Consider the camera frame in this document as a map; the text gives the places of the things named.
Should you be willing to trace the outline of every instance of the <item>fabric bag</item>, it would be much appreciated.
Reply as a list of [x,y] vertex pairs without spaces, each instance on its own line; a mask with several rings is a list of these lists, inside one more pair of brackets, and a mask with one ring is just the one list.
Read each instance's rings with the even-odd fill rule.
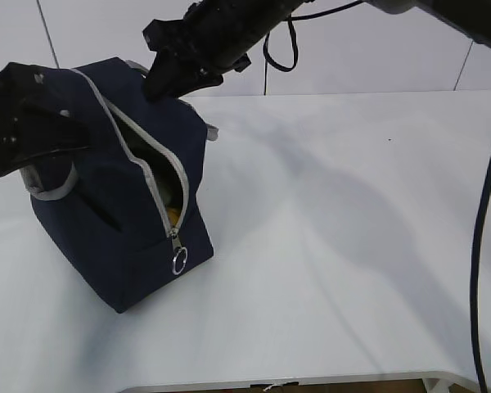
[[191,106],[149,103],[118,58],[43,69],[86,124],[91,147],[21,170],[34,212],[94,291],[118,313],[213,256],[196,204],[208,126]]

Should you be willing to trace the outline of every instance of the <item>white table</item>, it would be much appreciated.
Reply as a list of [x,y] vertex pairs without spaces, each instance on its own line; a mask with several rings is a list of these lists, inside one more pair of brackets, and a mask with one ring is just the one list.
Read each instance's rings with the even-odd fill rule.
[[[216,256],[118,315],[0,181],[0,391],[444,378],[473,387],[468,276],[491,92],[190,100],[220,139]],[[481,339],[491,386],[491,210]]]

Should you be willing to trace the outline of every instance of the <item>black cable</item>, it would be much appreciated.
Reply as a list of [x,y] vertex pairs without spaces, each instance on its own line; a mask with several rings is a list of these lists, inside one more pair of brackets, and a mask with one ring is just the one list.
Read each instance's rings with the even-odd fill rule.
[[293,65],[291,67],[286,67],[285,65],[277,63],[269,54],[269,37],[271,36],[271,33],[268,33],[268,35],[265,36],[264,41],[264,57],[266,62],[271,67],[274,67],[281,72],[291,72],[292,70],[294,70],[298,65],[298,58],[300,54],[298,43],[296,42],[296,29],[295,25],[293,25],[293,20],[291,19],[291,17],[287,19],[287,27],[289,28],[289,36],[291,37],[291,46],[293,48]]
[[269,38],[271,36],[271,33],[268,33],[265,36],[265,40],[264,40],[264,58],[265,58],[266,62],[270,66],[276,68],[279,71],[291,72],[298,65],[298,59],[299,59],[298,43],[296,42],[296,29],[295,29],[295,26],[293,25],[294,20],[317,19],[317,18],[321,18],[322,16],[327,16],[327,15],[335,14],[335,13],[340,12],[340,11],[349,10],[350,8],[353,8],[353,7],[355,7],[359,4],[362,4],[362,3],[364,3],[363,0],[357,0],[356,2],[350,2],[349,4],[345,4],[343,6],[333,8],[331,10],[318,12],[316,14],[309,14],[309,15],[302,15],[302,16],[289,16],[286,19],[286,22],[287,22],[287,27],[289,28],[289,35],[291,37],[291,46],[293,48],[293,65],[291,67],[286,67],[286,66],[276,62],[271,57],[271,55],[269,54]]
[[309,14],[309,15],[301,15],[301,16],[292,16],[291,19],[293,21],[296,20],[310,20],[310,19],[317,19],[321,18],[323,16],[331,15],[331,14],[336,14],[337,12],[344,11],[344,10],[349,10],[350,8],[356,7],[360,4],[362,4],[364,1],[363,0],[357,0],[356,2],[350,2],[349,4],[345,4],[343,6],[333,8],[331,10],[327,11],[322,11],[322,12],[317,12],[316,14]]
[[469,290],[469,306],[471,314],[471,346],[473,348],[473,360],[475,361],[476,376],[480,385],[481,393],[488,393],[485,382],[484,367],[480,355],[480,337],[478,321],[478,282],[480,271],[480,250],[484,236],[485,218],[488,212],[489,200],[491,198],[491,156],[485,174],[484,187],[480,196],[480,206],[476,215],[475,231],[473,233],[473,246],[471,249],[471,279]]

